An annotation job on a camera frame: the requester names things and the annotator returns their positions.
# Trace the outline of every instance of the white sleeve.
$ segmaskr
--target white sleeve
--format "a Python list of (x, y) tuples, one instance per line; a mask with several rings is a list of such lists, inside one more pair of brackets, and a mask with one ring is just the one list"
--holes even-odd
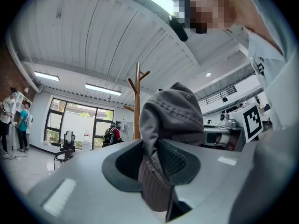
[(14, 114), (14, 112), (15, 112), (15, 107), (16, 107), (16, 104), (15, 104), (15, 101), (14, 101), (14, 104), (11, 106), (11, 108), (10, 108), (10, 112), (12, 113), (12, 114)]

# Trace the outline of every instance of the black chair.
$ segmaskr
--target black chair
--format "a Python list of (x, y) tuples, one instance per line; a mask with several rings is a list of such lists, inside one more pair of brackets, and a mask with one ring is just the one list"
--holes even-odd
[[(66, 140), (66, 136), (67, 136), (68, 132), (71, 132), (71, 141), (70, 142)], [(66, 133), (64, 134), (64, 145), (63, 145), (63, 147), (61, 147), (61, 144), (60, 144), (60, 151), (65, 151), (65, 150), (71, 149), (72, 153), (74, 153), (75, 152), (75, 145), (74, 145), (75, 138), (76, 138), (76, 136), (73, 134), (73, 131), (66, 131)]]
[(71, 149), (64, 150), (64, 151), (56, 153), (55, 157), (54, 157), (54, 161), (53, 161), (54, 170), (55, 170), (55, 161), (60, 161), (61, 165), (62, 165), (63, 162), (66, 162), (71, 158), (71, 153), (72, 153)]

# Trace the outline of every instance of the jeans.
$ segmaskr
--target jeans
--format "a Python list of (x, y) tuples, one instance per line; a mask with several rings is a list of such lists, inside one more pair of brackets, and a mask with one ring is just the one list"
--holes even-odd
[(20, 149), (23, 149), (23, 144), (25, 144), (25, 147), (27, 147), (28, 143), (26, 138), (26, 131), (21, 131), (18, 129), (18, 137), (20, 142)]
[(3, 123), (0, 120), (0, 139), (2, 137), (2, 145), (3, 145), (3, 150), (7, 152), (7, 140), (6, 140), (6, 135), (8, 135), (8, 129), (9, 129), (9, 124)]

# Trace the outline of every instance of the teal shirt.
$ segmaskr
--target teal shirt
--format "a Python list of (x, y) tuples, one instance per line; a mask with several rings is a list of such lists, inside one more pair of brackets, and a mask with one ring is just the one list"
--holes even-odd
[(20, 113), (20, 118), (21, 118), (21, 116), (23, 117), (23, 120), (22, 120), (21, 124), (19, 125), (19, 130), (21, 130), (21, 131), (26, 131), (26, 130), (27, 130), (27, 127), (26, 127), (26, 125), (25, 125), (25, 120), (26, 120), (26, 118), (27, 118), (27, 115), (28, 115), (28, 113), (27, 113), (26, 110), (23, 110), (23, 111)]

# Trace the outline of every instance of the brick wall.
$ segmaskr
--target brick wall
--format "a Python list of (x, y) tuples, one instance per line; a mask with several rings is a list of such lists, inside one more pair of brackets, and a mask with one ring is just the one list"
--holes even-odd
[(0, 44), (0, 102), (9, 96), (10, 87), (15, 87), (31, 101), (34, 100), (36, 91), (28, 84), (19, 68), (15, 64), (5, 42)]

